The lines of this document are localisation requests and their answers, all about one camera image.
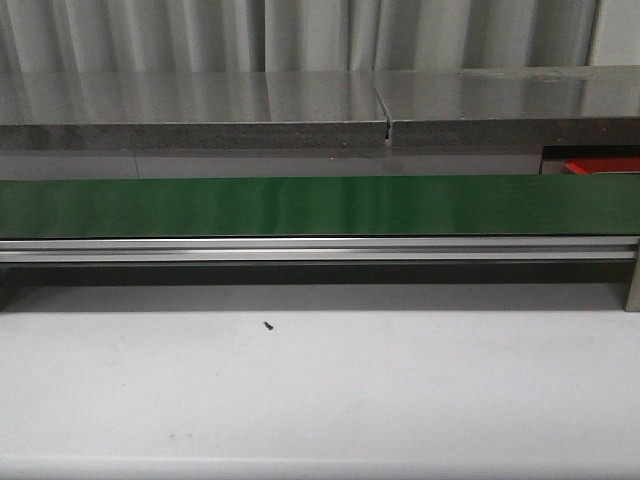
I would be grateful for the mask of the red plastic tray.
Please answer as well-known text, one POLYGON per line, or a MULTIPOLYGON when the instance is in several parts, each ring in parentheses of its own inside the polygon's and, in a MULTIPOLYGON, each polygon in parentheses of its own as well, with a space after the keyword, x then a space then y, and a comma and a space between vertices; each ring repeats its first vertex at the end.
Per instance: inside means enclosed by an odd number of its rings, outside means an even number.
POLYGON ((578 175, 638 174, 639 157, 573 158, 564 162, 565 168, 578 175))

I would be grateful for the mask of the green conveyor belt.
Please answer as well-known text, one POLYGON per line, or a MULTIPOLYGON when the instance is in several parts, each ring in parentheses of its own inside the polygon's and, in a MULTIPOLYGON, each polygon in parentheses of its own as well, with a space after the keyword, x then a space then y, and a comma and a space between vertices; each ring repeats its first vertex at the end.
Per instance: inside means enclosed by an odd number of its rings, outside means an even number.
POLYGON ((9 180, 5 239, 635 235, 639 178, 454 175, 9 180))

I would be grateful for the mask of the right grey stone countertop slab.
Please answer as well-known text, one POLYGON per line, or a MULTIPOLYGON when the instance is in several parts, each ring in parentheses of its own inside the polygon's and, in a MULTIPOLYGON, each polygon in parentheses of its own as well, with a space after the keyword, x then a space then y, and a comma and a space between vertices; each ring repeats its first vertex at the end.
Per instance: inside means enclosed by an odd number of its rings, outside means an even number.
POLYGON ((639 68, 529 67, 377 72, 393 146, 639 143, 639 68))

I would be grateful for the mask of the grey stone countertop slab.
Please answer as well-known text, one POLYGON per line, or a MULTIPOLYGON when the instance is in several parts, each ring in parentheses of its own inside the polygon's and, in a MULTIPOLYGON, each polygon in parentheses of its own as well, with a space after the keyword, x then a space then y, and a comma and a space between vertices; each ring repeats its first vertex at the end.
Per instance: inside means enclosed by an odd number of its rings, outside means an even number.
POLYGON ((29 73, 1 76, 1 148, 378 148, 387 120, 366 73, 29 73))
POLYGON ((377 72, 393 146, 639 143, 639 68, 529 67, 377 72))

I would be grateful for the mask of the left grey stone countertop slab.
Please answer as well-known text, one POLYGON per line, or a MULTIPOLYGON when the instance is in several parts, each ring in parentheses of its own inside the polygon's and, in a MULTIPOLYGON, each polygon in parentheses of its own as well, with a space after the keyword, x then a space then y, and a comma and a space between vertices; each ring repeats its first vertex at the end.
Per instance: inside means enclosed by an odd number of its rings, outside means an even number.
POLYGON ((1 148, 378 148, 387 120, 366 73, 29 73, 1 76, 1 148))

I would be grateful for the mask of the white pleated curtain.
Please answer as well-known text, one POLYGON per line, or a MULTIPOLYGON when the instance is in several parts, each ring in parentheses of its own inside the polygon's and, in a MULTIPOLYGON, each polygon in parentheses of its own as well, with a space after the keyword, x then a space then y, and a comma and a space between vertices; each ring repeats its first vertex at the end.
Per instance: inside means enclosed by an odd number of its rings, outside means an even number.
POLYGON ((5 1, 5 72, 574 66, 595 1, 5 1))

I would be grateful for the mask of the aluminium conveyor frame rail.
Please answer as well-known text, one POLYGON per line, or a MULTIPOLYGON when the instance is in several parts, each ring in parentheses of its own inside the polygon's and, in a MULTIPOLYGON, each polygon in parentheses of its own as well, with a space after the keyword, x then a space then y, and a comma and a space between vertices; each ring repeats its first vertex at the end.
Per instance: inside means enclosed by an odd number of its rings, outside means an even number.
POLYGON ((631 260, 637 236, 222 237, 3 240, 1 262, 631 260))

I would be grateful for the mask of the steel conveyor support bracket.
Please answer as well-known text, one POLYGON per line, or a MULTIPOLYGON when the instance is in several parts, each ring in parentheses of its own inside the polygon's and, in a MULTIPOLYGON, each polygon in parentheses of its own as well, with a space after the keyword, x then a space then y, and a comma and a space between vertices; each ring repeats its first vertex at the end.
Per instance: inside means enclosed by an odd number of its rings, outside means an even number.
POLYGON ((637 250, 633 274, 628 287, 624 309, 626 312, 640 312, 640 250, 637 250))

